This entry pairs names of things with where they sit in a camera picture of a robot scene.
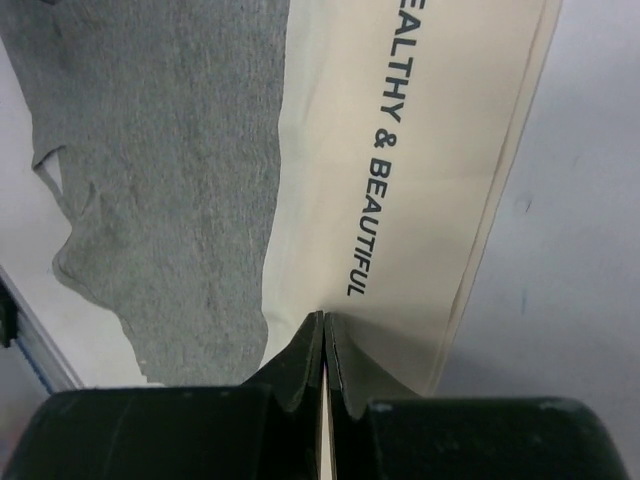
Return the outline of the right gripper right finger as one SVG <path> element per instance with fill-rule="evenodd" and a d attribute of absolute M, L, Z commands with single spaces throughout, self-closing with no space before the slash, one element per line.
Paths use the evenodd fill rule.
<path fill-rule="evenodd" d="M 626 479 L 601 420 L 564 397 L 424 398 L 324 317 L 336 479 Z"/>

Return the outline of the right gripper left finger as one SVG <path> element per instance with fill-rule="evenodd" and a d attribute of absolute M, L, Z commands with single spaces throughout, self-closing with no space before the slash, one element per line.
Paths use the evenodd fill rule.
<path fill-rule="evenodd" d="M 238 386 L 60 392 L 14 450 L 17 479 L 317 479 L 323 325 Z"/>

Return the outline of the grey and cream underwear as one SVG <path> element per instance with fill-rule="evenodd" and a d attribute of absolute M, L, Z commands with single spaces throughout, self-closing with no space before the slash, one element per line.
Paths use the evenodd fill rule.
<path fill-rule="evenodd" d="M 151 388 L 238 386 L 311 314 L 431 391 L 557 1 L 5 1 L 56 279 Z"/>

